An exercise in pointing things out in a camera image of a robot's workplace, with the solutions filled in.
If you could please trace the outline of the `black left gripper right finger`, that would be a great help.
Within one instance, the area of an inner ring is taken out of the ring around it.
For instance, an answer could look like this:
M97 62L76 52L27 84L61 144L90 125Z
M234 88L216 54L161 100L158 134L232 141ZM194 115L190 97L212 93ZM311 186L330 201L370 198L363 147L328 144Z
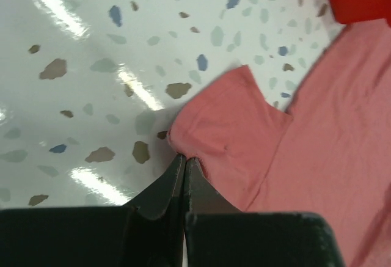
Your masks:
M185 237L189 266L344 266L334 233L311 212L245 213L186 164Z

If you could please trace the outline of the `dusty red t-shirt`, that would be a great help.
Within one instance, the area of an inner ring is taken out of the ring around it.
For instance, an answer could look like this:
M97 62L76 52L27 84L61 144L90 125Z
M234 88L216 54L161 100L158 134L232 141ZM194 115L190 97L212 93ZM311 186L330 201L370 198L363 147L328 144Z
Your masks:
M244 211L310 211L330 223L348 266L390 265L390 27L352 24L285 111L246 65L194 97L168 133Z

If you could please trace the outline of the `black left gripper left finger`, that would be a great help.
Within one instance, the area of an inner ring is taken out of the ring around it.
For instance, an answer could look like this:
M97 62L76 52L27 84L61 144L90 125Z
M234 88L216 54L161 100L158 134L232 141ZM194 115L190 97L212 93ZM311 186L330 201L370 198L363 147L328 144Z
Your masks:
M122 206L2 210L1 265L181 266L185 165Z

